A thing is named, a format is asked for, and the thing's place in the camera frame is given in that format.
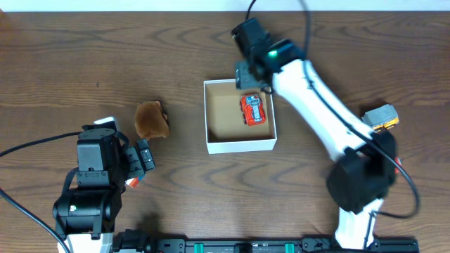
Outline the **grey yellow toy truck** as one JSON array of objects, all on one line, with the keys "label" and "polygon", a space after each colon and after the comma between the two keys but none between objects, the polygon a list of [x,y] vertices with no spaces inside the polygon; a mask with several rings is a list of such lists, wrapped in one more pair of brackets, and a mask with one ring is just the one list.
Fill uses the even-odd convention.
[{"label": "grey yellow toy truck", "polygon": [[399,115],[393,105],[386,104],[379,108],[365,112],[362,122],[369,125],[372,130],[379,132],[391,129],[399,124]]}]

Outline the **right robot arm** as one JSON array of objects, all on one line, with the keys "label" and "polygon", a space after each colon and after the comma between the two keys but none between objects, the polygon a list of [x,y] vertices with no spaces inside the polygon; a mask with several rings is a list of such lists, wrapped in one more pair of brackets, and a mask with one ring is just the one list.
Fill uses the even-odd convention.
[{"label": "right robot arm", "polygon": [[335,240],[344,249],[368,249],[395,181],[394,137],[364,124],[323,83],[305,51],[289,39],[274,41],[258,19],[237,25],[231,36],[244,57],[236,64],[237,89],[269,88],[299,112],[334,163],[326,186],[339,207]]}]

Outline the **red toy fire truck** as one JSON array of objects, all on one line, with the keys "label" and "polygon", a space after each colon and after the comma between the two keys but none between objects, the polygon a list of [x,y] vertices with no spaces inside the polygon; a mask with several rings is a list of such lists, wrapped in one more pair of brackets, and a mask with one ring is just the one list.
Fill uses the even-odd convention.
[{"label": "red toy fire truck", "polygon": [[248,93],[240,98],[240,110],[243,113],[243,123],[249,127],[263,124],[266,121],[262,99],[258,93]]}]

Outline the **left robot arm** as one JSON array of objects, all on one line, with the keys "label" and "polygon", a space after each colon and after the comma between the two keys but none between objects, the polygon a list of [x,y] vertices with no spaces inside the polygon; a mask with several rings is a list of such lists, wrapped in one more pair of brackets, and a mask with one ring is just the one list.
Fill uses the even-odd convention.
[{"label": "left robot arm", "polygon": [[146,139],[130,146],[116,129],[93,125],[78,135],[77,156],[53,206],[60,250],[111,252],[122,194],[154,169],[153,156]]}]

